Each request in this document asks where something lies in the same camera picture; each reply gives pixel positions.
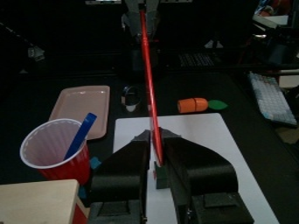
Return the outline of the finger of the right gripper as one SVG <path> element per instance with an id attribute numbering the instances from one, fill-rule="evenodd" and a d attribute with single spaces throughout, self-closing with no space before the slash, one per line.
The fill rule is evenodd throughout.
<path id="1" fill-rule="evenodd" d="M 126 13 L 122 15 L 122 22 L 129 30 L 132 38 L 138 40 L 141 35 L 138 0 L 124 1 L 126 6 Z"/>
<path id="2" fill-rule="evenodd" d="M 146 32 L 153 35 L 157 26 L 157 6 L 160 0 L 145 0 L 145 24 Z"/>

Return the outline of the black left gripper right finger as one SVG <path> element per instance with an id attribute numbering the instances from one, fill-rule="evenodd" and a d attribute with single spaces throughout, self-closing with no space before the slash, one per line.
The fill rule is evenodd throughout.
<path id="1" fill-rule="evenodd" d="M 166 129 L 161 139 L 177 224 L 253 224 L 230 162 Z"/>

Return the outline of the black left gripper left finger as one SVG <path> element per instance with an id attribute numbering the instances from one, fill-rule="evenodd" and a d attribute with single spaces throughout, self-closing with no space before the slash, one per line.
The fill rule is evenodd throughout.
<path id="1" fill-rule="evenodd" d="M 88 224 L 145 224 L 150 132 L 133 137 L 96 169 Z"/>

